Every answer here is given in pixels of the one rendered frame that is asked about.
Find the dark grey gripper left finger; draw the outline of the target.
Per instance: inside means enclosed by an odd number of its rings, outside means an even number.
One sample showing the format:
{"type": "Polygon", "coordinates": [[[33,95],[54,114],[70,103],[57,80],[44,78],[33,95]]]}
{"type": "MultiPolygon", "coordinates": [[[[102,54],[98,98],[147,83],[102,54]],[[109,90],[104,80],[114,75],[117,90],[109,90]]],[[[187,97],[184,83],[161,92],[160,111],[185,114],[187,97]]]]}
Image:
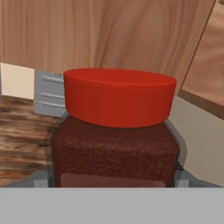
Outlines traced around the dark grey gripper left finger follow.
{"type": "Polygon", "coordinates": [[[6,185],[6,187],[55,187],[53,170],[35,171],[28,178],[6,185]]]}

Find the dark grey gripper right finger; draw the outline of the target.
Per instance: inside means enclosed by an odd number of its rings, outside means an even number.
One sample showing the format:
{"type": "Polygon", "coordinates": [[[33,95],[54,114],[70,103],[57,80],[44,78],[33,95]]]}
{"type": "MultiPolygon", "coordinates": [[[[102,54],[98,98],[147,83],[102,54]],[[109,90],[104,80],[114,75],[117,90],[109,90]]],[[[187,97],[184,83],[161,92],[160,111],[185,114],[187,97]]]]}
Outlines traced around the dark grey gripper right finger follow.
{"type": "Polygon", "coordinates": [[[217,185],[194,177],[179,164],[174,174],[175,187],[217,187],[217,185]]]}

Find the paprika jar with red lid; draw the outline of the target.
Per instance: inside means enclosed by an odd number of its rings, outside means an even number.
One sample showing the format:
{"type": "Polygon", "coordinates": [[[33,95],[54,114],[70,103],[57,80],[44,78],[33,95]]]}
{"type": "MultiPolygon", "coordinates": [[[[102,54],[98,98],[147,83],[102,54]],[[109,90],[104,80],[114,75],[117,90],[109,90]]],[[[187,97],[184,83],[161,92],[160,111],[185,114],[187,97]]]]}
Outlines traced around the paprika jar with red lid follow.
{"type": "Polygon", "coordinates": [[[52,136],[56,185],[170,186],[179,146],[165,120],[176,84],[137,70],[65,71],[68,116],[52,136]]]}

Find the wooden cabinet with dark edge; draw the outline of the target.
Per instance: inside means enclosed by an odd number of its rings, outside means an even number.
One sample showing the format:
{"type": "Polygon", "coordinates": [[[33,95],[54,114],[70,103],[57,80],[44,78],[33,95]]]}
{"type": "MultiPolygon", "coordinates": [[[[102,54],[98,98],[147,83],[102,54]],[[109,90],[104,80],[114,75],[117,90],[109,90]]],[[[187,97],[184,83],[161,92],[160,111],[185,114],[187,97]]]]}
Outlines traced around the wooden cabinet with dark edge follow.
{"type": "Polygon", "coordinates": [[[216,0],[178,94],[224,120],[224,0],[216,0]]]}

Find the light wooden cabinet door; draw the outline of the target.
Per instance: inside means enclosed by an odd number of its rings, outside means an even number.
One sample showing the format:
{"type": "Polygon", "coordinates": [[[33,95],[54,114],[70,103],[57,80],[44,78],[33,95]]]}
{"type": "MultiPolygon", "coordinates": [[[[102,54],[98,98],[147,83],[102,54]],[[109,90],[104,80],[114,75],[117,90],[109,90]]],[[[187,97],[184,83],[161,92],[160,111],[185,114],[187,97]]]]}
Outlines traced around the light wooden cabinet door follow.
{"type": "Polygon", "coordinates": [[[37,70],[114,67],[184,81],[215,0],[0,0],[4,95],[32,98],[37,70]]]}

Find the grey ribbed box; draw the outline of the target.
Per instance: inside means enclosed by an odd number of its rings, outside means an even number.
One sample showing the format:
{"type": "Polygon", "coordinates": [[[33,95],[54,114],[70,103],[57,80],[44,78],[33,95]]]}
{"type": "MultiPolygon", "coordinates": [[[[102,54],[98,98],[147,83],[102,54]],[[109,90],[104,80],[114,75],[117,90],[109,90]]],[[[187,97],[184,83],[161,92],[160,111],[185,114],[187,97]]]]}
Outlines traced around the grey ribbed box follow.
{"type": "Polygon", "coordinates": [[[34,112],[54,117],[65,114],[64,81],[61,73],[34,71],[34,112]]]}

